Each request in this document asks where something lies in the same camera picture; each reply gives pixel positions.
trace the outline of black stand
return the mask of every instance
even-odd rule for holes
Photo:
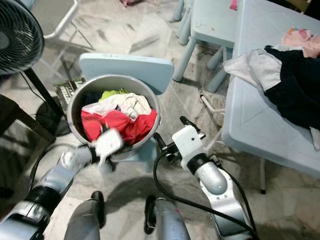
[[[70,133],[64,112],[59,106],[59,101],[54,100],[31,68],[25,70],[24,73],[46,101],[39,107],[35,119],[55,136]]]

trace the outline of white cloth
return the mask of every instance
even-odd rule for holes
[[[278,51],[301,50],[301,47],[282,44],[273,48]],[[235,75],[263,91],[267,91],[281,82],[281,66],[282,62],[278,58],[262,48],[252,50],[223,63],[226,73]],[[310,132],[313,146],[316,151],[319,151],[320,131],[310,127]]]
[[[151,108],[145,96],[135,93],[115,94],[96,103],[86,105],[82,111],[89,114],[99,114],[102,117],[109,111],[120,108],[121,112],[126,114],[133,121],[139,115],[149,115]]]

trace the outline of fan base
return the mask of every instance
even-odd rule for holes
[[[56,96],[53,97],[53,100],[58,104],[58,106],[60,106]],[[56,137],[66,135],[71,132],[65,116],[61,114],[57,115],[47,102],[44,102],[38,108],[35,120]]]

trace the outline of chair backrest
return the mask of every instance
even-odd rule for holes
[[[128,75],[147,84],[156,95],[163,94],[174,74],[170,60],[106,53],[84,53],[80,68],[87,81],[105,74]]]

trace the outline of red cloth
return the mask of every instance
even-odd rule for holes
[[[135,121],[118,110],[112,110],[104,117],[81,111],[83,129],[90,142],[100,136],[102,125],[105,125],[107,128],[117,129],[123,141],[130,146],[140,142],[150,132],[156,117],[157,112],[153,109],[149,115],[139,115]]]

